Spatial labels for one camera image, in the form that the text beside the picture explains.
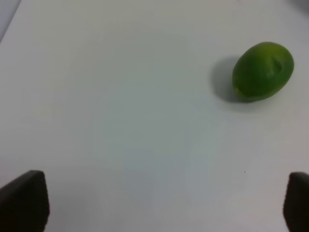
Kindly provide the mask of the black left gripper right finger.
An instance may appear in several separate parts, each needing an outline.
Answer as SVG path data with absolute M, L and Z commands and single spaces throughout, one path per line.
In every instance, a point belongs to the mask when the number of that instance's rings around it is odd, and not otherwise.
M 283 216 L 290 232 L 309 231 L 309 175 L 293 172 L 289 175 Z

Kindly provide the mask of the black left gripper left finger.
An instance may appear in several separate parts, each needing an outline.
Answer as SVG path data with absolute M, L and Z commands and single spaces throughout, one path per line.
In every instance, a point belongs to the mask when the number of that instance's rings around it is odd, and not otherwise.
M 31 170 L 0 188 L 0 230 L 43 232 L 50 215 L 43 171 Z

